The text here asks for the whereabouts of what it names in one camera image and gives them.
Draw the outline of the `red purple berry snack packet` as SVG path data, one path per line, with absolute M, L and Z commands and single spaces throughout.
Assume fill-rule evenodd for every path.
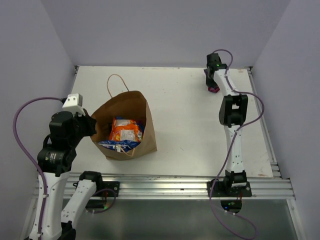
M 211 93 L 218 93 L 220 91 L 220 88 L 213 79 L 209 78 L 207 69 L 204 69 L 204 74 L 205 74 L 205 84 L 207 86 L 208 91 Z

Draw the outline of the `brown paper bag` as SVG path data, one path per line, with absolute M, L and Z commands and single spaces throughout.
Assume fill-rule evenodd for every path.
M 106 88 L 110 99 L 91 115 L 92 118 L 96 119 L 96 134 L 91 137 L 91 141 L 108 160 L 131 160 L 156 152 L 155 129 L 151 110 L 146 98 L 140 91 L 130 91 L 129 89 L 113 96 L 109 88 L 109 81 L 113 76 L 121 77 L 115 73 L 108 77 Z M 98 144 L 99 141 L 108 139 L 111 132 L 111 124 L 115 117 L 141 121 L 145 126 L 142 142 L 133 150 L 124 153 L 117 152 Z

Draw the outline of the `blue Doritos chip bag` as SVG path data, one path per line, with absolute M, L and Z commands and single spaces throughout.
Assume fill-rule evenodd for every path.
M 135 120 L 137 122 L 137 124 L 139 125 L 140 129 L 142 130 L 142 140 L 143 140 L 143 135 L 144 135 L 144 130 L 145 130 L 145 126 L 143 125 L 143 123 L 139 120 Z M 134 148 L 136 148 L 141 142 L 134 142 L 134 141 L 113 141 L 113 140 L 109 140 L 105 139 L 105 140 L 101 140 L 98 142 L 99 145 L 103 146 L 106 149 L 109 150 L 113 150 L 119 153 L 127 153 L 131 150 L 133 150 Z

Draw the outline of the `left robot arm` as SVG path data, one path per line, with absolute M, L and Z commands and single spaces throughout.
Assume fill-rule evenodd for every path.
M 64 107 L 49 123 L 50 134 L 37 156 L 39 189 L 35 219 L 29 240 L 73 240 L 79 219 L 92 196 L 103 193 L 102 175 L 83 172 L 67 205 L 65 188 L 76 147 L 84 137 L 95 134 L 96 121 L 82 107 Z

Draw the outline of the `orange snack packet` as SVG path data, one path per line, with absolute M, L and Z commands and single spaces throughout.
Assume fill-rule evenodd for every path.
M 110 141 L 133 141 L 140 143 L 143 133 L 135 120 L 114 118 L 109 134 Z

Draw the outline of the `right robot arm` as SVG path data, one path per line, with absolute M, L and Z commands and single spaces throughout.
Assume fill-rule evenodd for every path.
M 223 95 L 218 113 L 220 124 L 224 127 L 227 144 L 227 157 L 224 163 L 225 176 L 214 188 L 227 196 L 241 193 L 247 185 L 242 151 L 242 129 L 247 117 L 248 96 L 241 94 L 229 77 L 229 67 L 222 63 L 217 51 L 206 56 L 206 83 L 218 87 Z

